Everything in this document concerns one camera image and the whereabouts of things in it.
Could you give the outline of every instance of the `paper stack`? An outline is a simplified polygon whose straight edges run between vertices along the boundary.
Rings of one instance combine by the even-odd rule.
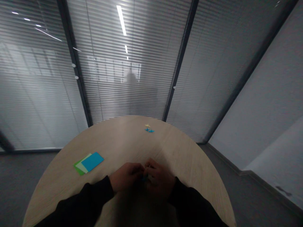
[[[93,154],[88,154],[85,158],[74,164],[76,171],[80,174],[80,176],[88,173],[101,162],[103,162],[104,158],[102,158],[97,152]]]

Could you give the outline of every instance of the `baseboard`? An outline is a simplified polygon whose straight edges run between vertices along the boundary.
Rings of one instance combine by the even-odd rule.
[[[259,177],[256,173],[251,170],[240,170],[237,166],[235,166],[228,158],[226,158],[223,154],[221,154],[216,148],[214,148],[211,144],[207,143],[206,146],[215,153],[222,161],[224,161],[233,171],[235,171],[239,176],[249,175],[252,179],[254,179],[258,184],[260,184],[263,188],[269,191],[280,203],[282,203],[286,208],[288,208],[291,212],[296,214],[299,218],[303,217],[303,210],[295,205],[292,201],[290,201],[287,197],[281,194],[278,190],[268,184],[265,180]]]

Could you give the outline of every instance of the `hand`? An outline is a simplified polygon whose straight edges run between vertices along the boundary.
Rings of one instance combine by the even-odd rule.
[[[149,174],[153,177],[152,181],[150,179],[147,181],[147,190],[156,196],[168,199],[176,182],[174,175],[151,158],[145,163],[145,167],[144,176]]]
[[[123,191],[143,176],[144,167],[140,163],[125,163],[110,176],[114,192]]]

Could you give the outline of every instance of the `metal frame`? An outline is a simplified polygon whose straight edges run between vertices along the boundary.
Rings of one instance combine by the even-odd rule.
[[[202,142],[202,143],[199,143],[199,144],[206,144],[206,143],[208,143],[208,141],[210,140],[210,138],[212,137],[212,135],[216,131],[217,127],[219,126],[219,124],[221,123],[221,121],[223,120],[223,118],[225,117],[226,113],[228,112],[228,110],[230,109],[230,107],[232,106],[232,104],[234,103],[234,101],[236,100],[237,96],[239,95],[239,93],[241,92],[241,90],[243,89],[243,87],[245,86],[246,82],[248,81],[248,79],[252,75],[253,71],[255,70],[255,68],[257,67],[257,65],[259,64],[259,62],[262,59],[263,55],[265,54],[265,52],[269,48],[270,44],[272,43],[272,41],[274,40],[274,38],[276,37],[276,35],[280,31],[281,27],[283,26],[283,24],[287,20],[288,16],[290,15],[290,13],[292,12],[292,10],[296,6],[297,2],[298,2],[298,0],[294,0],[294,1],[290,1],[290,2],[286,3],[283,12],[281,13],[281,15],[276,20],[276,23],[273,26],[273,29],[269,32],[269,34],[264,39],[263,44],[261,45],[261,48],[255,54],[253,60],[251,61],[251,63],[248,66],[248,68],[246,69],[245,73],[243,74],[242,79],[239,81],[239,83],[236,86],[234,92],[232,93],[232,95],[230,96],[230,98],[226,102],[224,108],[222,109],[221,114],[219,115],[219,117],[217,118],[217,120],[215,121],[215,123],[213,124],[213,126],[212,126],[211,130],[209,131],[209,133],[206,135],[206,140],[204,142]]]
[[[81,100],[82,100],[82,105],[83,105],[83,109],[84,109],[86,120],[87,120],[87,125],[88,125],[88,127],[90,127],[93,125],[92,116],[91,116],[91,112],[89,109],[88,100],[87,100],[87,96],[86,96],[86,91],[85,91],[84,80],[83,80],[83,76],[82,76],[78,52],[74,49],[74,48],[77,48],[77,45],[76,45],[76,40],[75,40],[75,36],[74,36],[72,21],[71,21],[70,14],[68,11],[67,1],[66,0],[57,0],[57,4],[58,4],[58,8],[59,8],[59,12],[60,12],[60,16],[61,16],[61,20],[62,20],[62,24],[63,24],[65,36],[66,36],[66,41],[67,41],[70,57],[72,59],[72,63],[76,65],[76,67],[74,67],[74,71],[75,71],[76,77],[78,78],[77,84],[78,84],[78,88],[79,88],[79,92],[80,92],[80,96],[81,96]]]
[[[185,27],[185,30],[184,30],[183,39],[182,39],[181,47],[180,47],[180,50],[179,50],[179,54],[178,54],[175,73],[174,73],[174,77],[173,77],[173,80],[172,80],[172,83],[171,83],[170,93],[169,93],[169,97],[168,97],[168,101],[167,101],[167,104],[166,104],[166,109],[165,109],[165,113],[164,113],[164,117],[163,117],[164,122],[166,122],[166,120],[167,120],[171,100],[173,99],[175,86],[177,84],[177,80],[178,80],[178,76],[179,76],[179,73],[180,73],[180,69],[181,69],[185,49],[186,49],[186,46],[187,46],[190,31],[192,29],[193,20],[194,20],[195,15],[196,15],[198,4],[199,4],[199,0],[193,0],[192,4],[190,6],[187,23],[186,23],[186,27]]]
[[[0,131],[0,147],[5,151],[4,153],[12,153],[15,148],[5,137],[5,135]]]
[[[14,150],[14,152],[2,152],[0,155],[19,155],[19,154],[44,154],[58,153],[61,149],[38,149],[38,150]]]

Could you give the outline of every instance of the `person's left hand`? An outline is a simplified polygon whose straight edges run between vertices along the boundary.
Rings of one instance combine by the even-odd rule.
[[[143,176],[145,168],[140,163],[125,163],[110,176],[114,192],[123,191]]]

